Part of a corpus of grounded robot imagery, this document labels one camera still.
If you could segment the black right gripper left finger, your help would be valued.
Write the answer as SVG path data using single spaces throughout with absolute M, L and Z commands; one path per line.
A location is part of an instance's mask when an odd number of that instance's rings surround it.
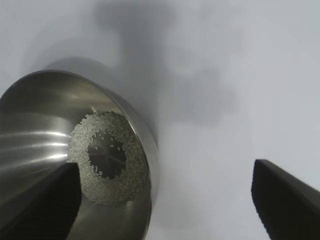
M 65 240 L 82 202 L 77 163 L 66 163 L 0 207 L 2 240 Z

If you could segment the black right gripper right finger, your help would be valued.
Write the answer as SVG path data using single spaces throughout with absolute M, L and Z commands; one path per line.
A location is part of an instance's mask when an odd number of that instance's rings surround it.
M 271 161 L 255 160 L 251 198 L 270 239 L 320 238 L 320 192 Z

